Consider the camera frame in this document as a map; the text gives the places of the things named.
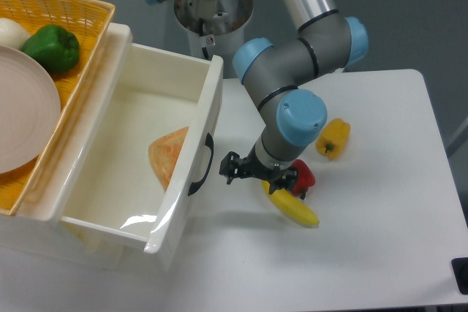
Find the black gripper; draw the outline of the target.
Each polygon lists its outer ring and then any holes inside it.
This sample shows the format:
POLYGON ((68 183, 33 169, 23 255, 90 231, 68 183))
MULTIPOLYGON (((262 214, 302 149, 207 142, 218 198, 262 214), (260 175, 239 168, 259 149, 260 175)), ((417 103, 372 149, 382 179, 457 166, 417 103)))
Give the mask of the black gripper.
POLYGON ((221 161, 219 174, 226 177, 227 185, 236 178, 266 180, 269 182, 269 194, 279 189, 291 191, 298 179, 298 171, 294 167, 282 168, 279 163, 273 163, 272 166, 262 164, 254 148, 244 158, 230 151, 221 161))

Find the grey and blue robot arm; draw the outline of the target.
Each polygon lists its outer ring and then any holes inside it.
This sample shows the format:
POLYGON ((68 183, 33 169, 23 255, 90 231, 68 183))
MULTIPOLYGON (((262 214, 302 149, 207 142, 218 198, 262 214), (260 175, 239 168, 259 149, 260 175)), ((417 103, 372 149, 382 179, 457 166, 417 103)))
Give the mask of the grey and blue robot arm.
POLYGON ((220 174, 227 180, 265 180, 272 191, 292 189, 298 182, 293 162, 327 119, 324 102, 303 85, 362 59, 369 49, 365 26, 357 18, 342 16, 333 0, 284 0, 298 36, 277 47, 265 38, 244 39, 253 0, 171 1, 191 54, 231 61, 265 123, 249 155, 228 153, 220 174))

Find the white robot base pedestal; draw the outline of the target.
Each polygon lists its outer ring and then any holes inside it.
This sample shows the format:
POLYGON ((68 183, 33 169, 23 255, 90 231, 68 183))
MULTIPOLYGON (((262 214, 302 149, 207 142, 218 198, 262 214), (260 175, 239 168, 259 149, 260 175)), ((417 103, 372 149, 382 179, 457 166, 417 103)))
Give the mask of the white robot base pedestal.
POLYGON ((174 13, 186 31, 190 55, 210 60, 220 56, 224 77, 236 77, 233 56, 245 43, 244 30, 252 18, 253 0, 175 0, 174 13))

